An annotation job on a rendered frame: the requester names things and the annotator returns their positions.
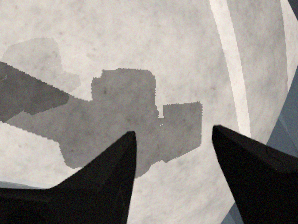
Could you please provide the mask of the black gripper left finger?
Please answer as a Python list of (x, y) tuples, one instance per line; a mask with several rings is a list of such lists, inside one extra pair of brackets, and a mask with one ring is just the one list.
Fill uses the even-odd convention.
[(128, 224), (136, 132), (49, 189), (0, 188), (0, 224)]

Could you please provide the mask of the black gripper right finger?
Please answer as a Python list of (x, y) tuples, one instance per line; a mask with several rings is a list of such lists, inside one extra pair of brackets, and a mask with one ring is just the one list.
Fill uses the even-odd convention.
[(298, 224), (298, 159), (221, 125), (212, 129), (243, 224)]

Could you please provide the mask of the clear l-shaped low wall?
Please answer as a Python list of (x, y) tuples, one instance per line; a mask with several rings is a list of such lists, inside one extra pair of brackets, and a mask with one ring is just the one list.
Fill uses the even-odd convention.
[(35, 181), (0, 176), (0, 188), (49, 189), (53, 188), (53, 186), (56, 186), (56, 184), (35, 183)]

